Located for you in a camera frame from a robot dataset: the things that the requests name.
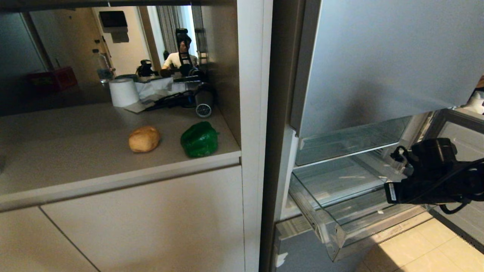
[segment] white t-shirt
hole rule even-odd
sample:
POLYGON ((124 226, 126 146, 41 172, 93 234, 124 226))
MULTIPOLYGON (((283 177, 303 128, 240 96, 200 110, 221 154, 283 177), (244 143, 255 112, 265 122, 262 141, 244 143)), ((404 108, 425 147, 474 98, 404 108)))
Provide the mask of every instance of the white t-shirt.
MULTIPOLYGON (((192 60, 193 66, 196 67, 198 65, 197 57, 190 55, 190 59, 192 60)), ((188 60, 184 60, 183 62, 184 64, 189 64, 188 60)), ((169 54, 163 66, 170 67, 170 64, 173 64, 175 68, 180 68, 182 63, 180 62, 178 52, 169 54)))

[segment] toilet paper roll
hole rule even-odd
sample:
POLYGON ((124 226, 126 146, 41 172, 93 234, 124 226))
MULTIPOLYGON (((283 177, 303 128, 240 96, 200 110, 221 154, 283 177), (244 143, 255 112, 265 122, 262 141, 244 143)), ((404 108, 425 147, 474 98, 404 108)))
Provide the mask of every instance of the toilet paper roll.
POLYGON ((132 78, 119 78, 109 82, 113 106, 125 107, 139 101, 136 85, 132 78))

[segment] countertop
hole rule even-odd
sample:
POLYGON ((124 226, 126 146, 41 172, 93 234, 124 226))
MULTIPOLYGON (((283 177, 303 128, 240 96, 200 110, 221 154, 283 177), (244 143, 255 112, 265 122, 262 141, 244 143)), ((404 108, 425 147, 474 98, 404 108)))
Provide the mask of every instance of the countertop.
POLYGON ((147 182, 166 171, 203 170, 241 155, 217 108, 201 119, 193 109, 134 114, 103 103, 1 117, 0 127, 0 211, 147 182), (201 121, 219 133, 218 150, 192 159, 180 136, 201 121), (162 140, 151 152, 133 153, 128 136, 144 125, 156 127, 162 140))

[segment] potato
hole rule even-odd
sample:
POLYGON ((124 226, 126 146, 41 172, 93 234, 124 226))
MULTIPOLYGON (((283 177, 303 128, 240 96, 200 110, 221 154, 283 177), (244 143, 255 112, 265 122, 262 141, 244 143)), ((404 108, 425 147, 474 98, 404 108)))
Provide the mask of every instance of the potato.
POLYGON ((134 152, 152 151, 158 146, 161 135, 152 126, 144 126, 136 129, 129 135, 129 148, 134 152))

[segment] glass shelf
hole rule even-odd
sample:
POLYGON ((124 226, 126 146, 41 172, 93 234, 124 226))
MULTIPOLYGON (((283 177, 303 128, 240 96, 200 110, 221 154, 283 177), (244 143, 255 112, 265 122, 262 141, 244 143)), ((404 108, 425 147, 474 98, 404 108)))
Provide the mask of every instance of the glass shelf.
POLYGON ((289 194, 332 260, 342 249, 368 246, 376 234, 389 238, 404 231, 396 225, 431 208, 387 202, 384 182, 405 177, 395 166, 374 151, 292 172, 289 194))
POLYGON ((410 119, 411 116, 407 116, 303 138, 295 163, 302 166, 396 144, 410 119))

